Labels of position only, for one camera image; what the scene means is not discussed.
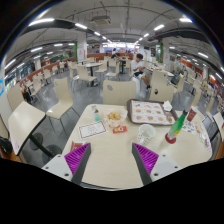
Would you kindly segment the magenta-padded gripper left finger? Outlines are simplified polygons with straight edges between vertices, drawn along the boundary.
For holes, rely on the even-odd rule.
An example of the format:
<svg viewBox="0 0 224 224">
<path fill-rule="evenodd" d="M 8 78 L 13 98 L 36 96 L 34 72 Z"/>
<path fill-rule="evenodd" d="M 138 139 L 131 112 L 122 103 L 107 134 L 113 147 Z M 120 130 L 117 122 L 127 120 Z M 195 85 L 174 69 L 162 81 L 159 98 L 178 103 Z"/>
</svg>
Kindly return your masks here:
<svg viewBox="0 0 224 224">
<path fill-rule="evenodd" d="M 90 154 L 91 144 L 87 143 L 64 156 L 56 155 L 42 169 L 80 185 Z"/>
</svg>

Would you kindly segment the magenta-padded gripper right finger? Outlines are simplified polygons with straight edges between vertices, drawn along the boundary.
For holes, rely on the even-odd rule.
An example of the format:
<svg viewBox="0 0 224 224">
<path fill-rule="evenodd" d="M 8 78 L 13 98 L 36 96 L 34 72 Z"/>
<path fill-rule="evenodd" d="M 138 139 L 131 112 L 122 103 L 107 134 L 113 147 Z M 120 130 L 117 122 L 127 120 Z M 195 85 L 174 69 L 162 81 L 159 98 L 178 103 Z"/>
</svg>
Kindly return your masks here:
<svg viewBox="0 0 224 224">
<path fill-rule="evenodd" d="M 132 144 L 132 154 L 143 185 L 148 185 L 181 170 L 181 166 L 167 154 L 157 154 L 137 143 Z"/>
</svg>

